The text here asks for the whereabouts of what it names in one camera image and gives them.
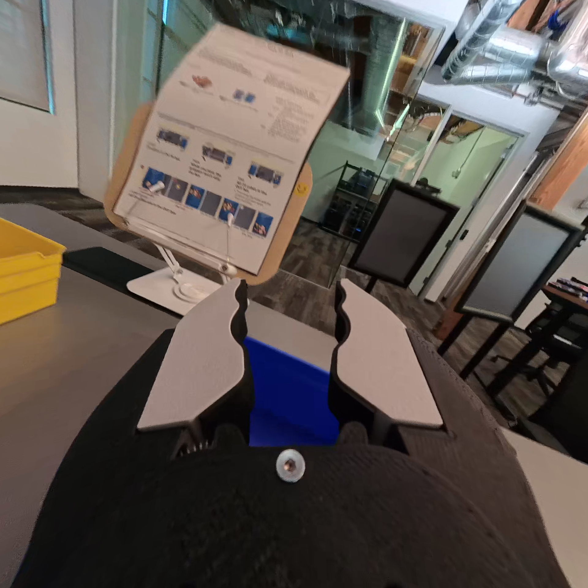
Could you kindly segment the wooden pillar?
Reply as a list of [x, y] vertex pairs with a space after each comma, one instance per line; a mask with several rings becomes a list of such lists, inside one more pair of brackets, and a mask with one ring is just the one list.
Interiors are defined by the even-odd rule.
[[587, 111], [573, 127], [555, 154], [553, 162], [529, 201], [554, 210], [587, 165]]

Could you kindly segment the printed instruction sheet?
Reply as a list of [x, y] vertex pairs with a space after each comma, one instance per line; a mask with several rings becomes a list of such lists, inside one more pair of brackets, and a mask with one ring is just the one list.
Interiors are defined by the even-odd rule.
[[258, 275], [349, 74], [216, 24], [160, 90], [114, 213]]

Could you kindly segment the black mesh office chair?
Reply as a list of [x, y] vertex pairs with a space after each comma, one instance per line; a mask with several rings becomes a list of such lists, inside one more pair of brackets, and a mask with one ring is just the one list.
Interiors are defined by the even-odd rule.
[[587, 464], [587, 357], [572, 366], [540, 408], [514, 432]]

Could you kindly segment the tray of coloured markers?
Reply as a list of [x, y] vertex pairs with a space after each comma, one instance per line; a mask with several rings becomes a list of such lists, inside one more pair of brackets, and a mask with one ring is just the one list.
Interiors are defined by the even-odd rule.
[[568, 293], [576, 298], [587, 302], [587, 283], [578, 281], [575, 278], [557, 278], [548, 285], [556, 290]]

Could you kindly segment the black equipment shelf rack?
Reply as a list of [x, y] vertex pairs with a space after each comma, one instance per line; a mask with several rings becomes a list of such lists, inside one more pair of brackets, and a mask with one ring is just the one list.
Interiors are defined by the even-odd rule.
[[318, 227], [358, 244], [388, 185], [380, 174], [346, 162]]

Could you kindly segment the brown wooden desk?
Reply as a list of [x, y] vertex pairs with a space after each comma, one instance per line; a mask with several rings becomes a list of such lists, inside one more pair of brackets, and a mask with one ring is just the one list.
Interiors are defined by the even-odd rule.
[[578, 296], [564, 292], [549, 285], [544, 285], [541, 292], [549, 299], [550, 303], [556, 304], [568, 314], [581, 314], [587, 316], [587, 302]]

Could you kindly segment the yellow plastic box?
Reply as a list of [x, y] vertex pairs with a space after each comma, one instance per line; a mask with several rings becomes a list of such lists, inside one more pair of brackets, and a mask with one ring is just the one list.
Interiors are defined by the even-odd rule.
[[66, 247], [1, 219], [1, 324], [55, 305]]

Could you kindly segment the black framed sign stand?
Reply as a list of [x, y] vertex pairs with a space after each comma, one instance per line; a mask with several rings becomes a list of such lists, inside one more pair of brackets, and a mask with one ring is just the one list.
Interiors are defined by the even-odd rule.
[[586, 233], [585, 222], [573, 222], [533, 203], [518, 206], [454, 305], [461, 318], [437, 349], [444, 355], [473, 318], [496, 323], [460, 372], [463, 380], [515, 324]]
[[391, 180], [348, 268], [369, 276], [368, 294], [378, 281], [406, 289], [459, 210], [429, 190]]

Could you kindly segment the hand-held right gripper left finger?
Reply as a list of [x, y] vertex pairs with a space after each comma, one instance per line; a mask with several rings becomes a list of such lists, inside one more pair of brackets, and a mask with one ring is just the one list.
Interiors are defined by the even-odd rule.
[[247, 284], [232, 279], [177, 324], [137, 429], [187, 429], [197, 443], [235, 425], [249, 440], [254, 379], [247, 336]]

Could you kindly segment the silver ventilation duct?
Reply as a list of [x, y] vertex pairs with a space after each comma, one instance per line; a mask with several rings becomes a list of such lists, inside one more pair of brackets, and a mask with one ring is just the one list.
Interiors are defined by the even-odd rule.
[[454, 31], [458, 41], [440, 76], [447, 84], [533, 85], [567, 100], [587, 96], [587, 1], [574, 1], [546, 24], [551, 33], [508, 27], [523, 1], [475, 1], [468, 4]]

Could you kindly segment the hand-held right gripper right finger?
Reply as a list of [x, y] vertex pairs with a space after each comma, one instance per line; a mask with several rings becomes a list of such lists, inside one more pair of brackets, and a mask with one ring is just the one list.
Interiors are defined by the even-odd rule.
[[332, 383], [375, 420], [440, 430], [443, 419], [404, 323], [350, 279], [336, 284]]

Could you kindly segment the blue plastic box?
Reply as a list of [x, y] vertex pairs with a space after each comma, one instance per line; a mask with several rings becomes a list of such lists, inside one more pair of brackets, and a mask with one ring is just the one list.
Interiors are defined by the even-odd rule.
[[328, 406], [329, 372], [247, 337], [255, 404], [251, 447], [334, 445], [339, 423]]

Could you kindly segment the frosted window panel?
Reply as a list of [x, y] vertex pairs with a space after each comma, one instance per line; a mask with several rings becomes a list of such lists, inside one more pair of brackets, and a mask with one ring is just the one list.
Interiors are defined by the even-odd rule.
[[1, 99], [54, 113], [47, 1], [1, 1]]

